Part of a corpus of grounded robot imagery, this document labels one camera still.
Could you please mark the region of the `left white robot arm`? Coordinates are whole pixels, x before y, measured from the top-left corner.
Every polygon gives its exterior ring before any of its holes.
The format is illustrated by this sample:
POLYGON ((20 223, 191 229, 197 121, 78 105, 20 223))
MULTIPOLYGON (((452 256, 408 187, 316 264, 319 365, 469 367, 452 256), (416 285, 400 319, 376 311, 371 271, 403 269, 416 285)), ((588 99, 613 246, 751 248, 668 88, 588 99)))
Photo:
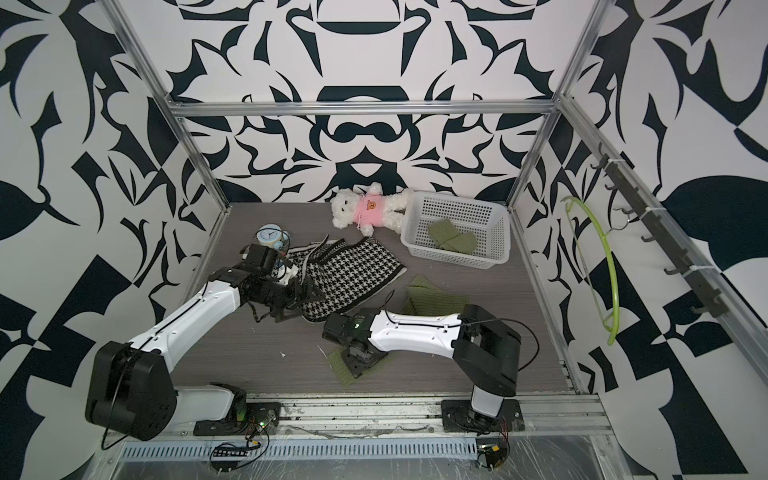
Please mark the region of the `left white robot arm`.
POLYGON ((239 429, 248 422, 242 390, 226 385, 177 387, 171 374, 216 324, 243 305, 260 304, 280 318, 322 298, 305 263, 253 244, 245 258, 209 276, 204 286, 157 325, 96 353, 86 420, 127 437, 150 440, 169 426, 211 422, 239 429))

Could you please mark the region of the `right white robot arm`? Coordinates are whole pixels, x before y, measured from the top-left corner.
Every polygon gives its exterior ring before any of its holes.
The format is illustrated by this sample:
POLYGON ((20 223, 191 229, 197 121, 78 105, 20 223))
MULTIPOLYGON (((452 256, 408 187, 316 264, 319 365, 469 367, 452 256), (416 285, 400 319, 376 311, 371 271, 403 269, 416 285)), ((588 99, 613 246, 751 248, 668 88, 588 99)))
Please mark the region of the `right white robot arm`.
POLYGON ((356 379, 389 353, 434 355, 452 360, 472 382, 468 400, 441 403, 443 428, 477 435, 503 433, 519 414, 514 397, 523 365, 522 338, 490 312, 468 304, 459 313, 434 317, 364 308, 332 314, 324 339, 342 347, 341 365, 356 379))

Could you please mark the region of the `green knitted scarf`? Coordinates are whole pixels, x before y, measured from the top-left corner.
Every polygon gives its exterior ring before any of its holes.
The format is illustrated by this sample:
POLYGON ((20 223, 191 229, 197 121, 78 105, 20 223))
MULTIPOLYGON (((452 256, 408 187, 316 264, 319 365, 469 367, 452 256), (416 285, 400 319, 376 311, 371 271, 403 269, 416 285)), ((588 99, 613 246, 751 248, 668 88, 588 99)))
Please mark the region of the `green knitted scarf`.
MULTIPOLYGON (((401 312, 415 316, 442 316, 461 313, 470 297, 452 294, 433 284, 424 275, 415 276, 407 286, 407 301, 401 312)), ((331 370, 343 387, 349 387, 357 379, 342 359, 344 348, 338 348, 328 356, 331 370)))
POLYGON ((477 248, 477 238, 471 232, 460 231, 450 219, 444 218, 428 225, 428 233, 438 249, 472 254, 477 248))

